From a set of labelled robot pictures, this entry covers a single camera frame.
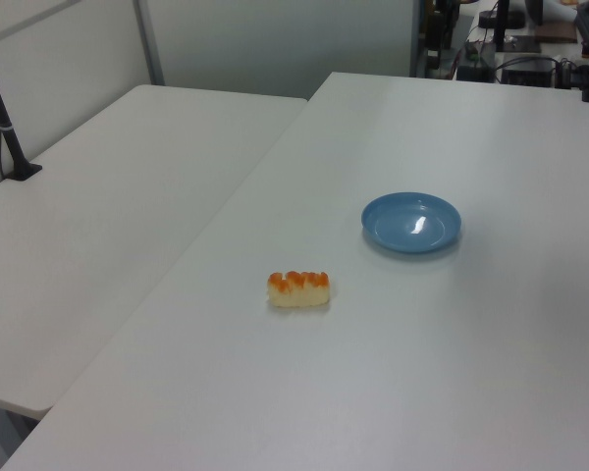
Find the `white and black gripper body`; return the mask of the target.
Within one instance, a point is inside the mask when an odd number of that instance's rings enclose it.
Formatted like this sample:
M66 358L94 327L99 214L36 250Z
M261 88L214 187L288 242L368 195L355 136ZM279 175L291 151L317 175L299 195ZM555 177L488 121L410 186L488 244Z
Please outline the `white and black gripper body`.
M454 27L455 1L436 0L434 10L430 15L430 49L449 49Z

